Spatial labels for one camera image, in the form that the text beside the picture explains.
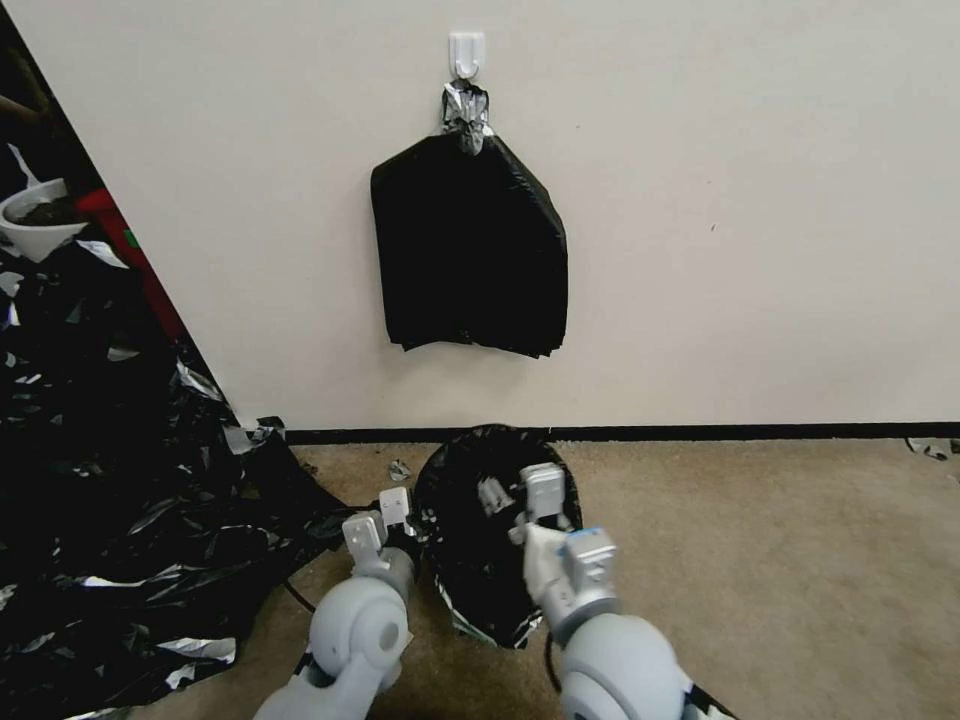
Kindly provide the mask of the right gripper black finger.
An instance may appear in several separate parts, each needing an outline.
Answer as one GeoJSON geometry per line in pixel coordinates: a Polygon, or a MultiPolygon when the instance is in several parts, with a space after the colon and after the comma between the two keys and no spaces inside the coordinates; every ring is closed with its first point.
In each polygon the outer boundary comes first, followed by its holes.
{"type": "Polygon", "coordinates": [[[477,484],[477,496],[488,523],[497,527],[513,527],[519,512],[518,501],[496,477],[488,476],[477,484]]]}

